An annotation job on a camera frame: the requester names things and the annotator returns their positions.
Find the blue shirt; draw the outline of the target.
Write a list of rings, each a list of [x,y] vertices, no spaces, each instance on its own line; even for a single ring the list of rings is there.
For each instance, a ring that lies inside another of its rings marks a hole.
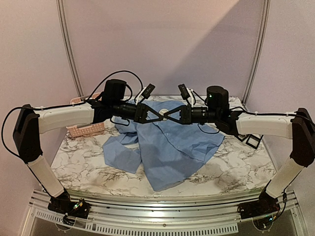
[[[115,117],[119,136],[103,145],[105,164],[129,173],[143,165],[154,191],[171,188],[195,174],[216,153],[224,135],[208,125],[181,125],[170,120],[125,126]]]

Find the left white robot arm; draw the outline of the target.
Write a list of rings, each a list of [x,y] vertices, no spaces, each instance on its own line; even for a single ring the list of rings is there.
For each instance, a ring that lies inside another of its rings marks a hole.
[[[12,134],[17,152],[9,150],[9,153],[27,165],[62,213],[70,213],[73,202],[43,157],[41,134],[67,126],[101,123],[112,117],[141,124],[163,120],[163,116],[150,106],[124,100],[125,89],[130,86],[123,80],[111,79],[115,74],[117,72],[109,74],[100,82],[105,85],[104,91],[95,99],[89,96],[80,103],[51,107],[26,104],[11,109],[11,112],[18,110],[19,115]]]

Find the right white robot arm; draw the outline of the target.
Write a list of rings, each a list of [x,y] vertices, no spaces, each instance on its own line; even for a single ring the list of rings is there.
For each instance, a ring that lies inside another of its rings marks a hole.
[[[228,91],[221,86],[207,87],[205,104],[204,107],[194,107],[192,103],[182,105],[163,116],[179,124],[213,123],[220,132],[236,138],[271,135],[292,140],[289,158],[254,204],[258,214],[265,214],[273,207],[273,199],[315,160],[315,124],[308,111],[299,108],[293,113],[253,113],[243,108],[231,109]]]

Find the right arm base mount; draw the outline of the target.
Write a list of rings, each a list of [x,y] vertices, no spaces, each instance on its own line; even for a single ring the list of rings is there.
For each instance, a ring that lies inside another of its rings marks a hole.
[[[286,203],[281,210],[278,198],[273,198],[269,196],[264,190],[260,193],[257,200],[239,204],[237,207],[237,212],[241,215],[242,219],[263,215],[268,216],[269,214],[275,212],[276,214],[274,216],[271,216],[271,219],[269,219],[269,221],[274,221],[282,215],[285,206]]]

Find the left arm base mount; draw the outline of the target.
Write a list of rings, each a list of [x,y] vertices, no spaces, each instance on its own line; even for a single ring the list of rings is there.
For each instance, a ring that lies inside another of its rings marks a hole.
[[[77,202],[72,201],[66,191],[57,197],[51,197],[48,204],[50,211],[82,219],[88,218],[90,208],[91,205],[84,199],[79,199]]]

